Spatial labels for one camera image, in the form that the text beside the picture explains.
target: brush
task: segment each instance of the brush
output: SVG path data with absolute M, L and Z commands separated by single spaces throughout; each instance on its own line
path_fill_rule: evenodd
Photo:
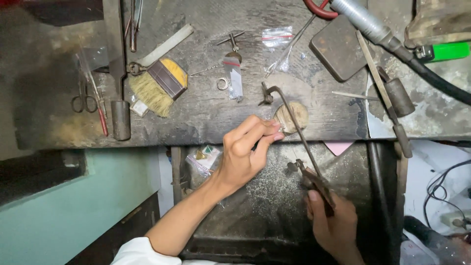
M 158 116 L 168 117 L 173 102 L 188 88 L 188 74 L 173 60 L 157 60 L 129 85 L 137 97 Z

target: teal wall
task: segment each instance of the teal wall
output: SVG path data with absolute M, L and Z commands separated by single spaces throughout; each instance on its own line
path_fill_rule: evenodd
M 85 176 L 0 207 L 0 265 L 67 263 L 156 192 L 147 156 L 86 150 Z

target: red handle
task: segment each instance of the red handle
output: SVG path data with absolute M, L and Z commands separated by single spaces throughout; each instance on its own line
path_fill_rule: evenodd
M 106 127 L 105 115 L 103 115 L 103 111 L 101 111 L 101 108 L 98 108 L 98 113 L 100 114 L 100 122 L 101 128 L 103 129 L 103 135 L 108 137 L 108 128 Z
M 303 0 L 306 6 L 308 6 L 309 10 L 311 10 L 312 13 L 316 14 L 317 16 L 325 19 L 333 19 L 336 18 L 339 14 L 337 12 L 332 12 L 332 11 L 325 11 L 324 7 L 327 5 L 329 0 L 324 0 L 322 2 L 321 6 L 318 7 L 312 0 Z

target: ring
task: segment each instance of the ring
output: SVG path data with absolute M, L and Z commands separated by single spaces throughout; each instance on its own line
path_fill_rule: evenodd
M 221 81 L 221 80 L 224 81 L 224 87 L 220 87 L 220 86 L 219 86 L 219 81 Z M 227 87 L 228 87 L 227 79 L 226 79 L 225 77 L 221 77 L 220 79 L 218 79 L 218 80 L 216 81 L 216 87 L 217 87 L 219 90 L 226 90 Z

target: fingernail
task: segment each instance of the fingernail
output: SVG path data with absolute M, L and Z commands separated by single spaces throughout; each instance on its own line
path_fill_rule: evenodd
M 309 199 L 312 200 L 312 201 L 316 201 L 317 200 L 317 194 L 315 191 L 313 190 L 310 190 L 308 191 L 308 195 L 309 195 Z
M 275 141 L 281 140 L 283 138 L 284 138 L 284 135 L 279 134 L 279 135 L 275 136 Z

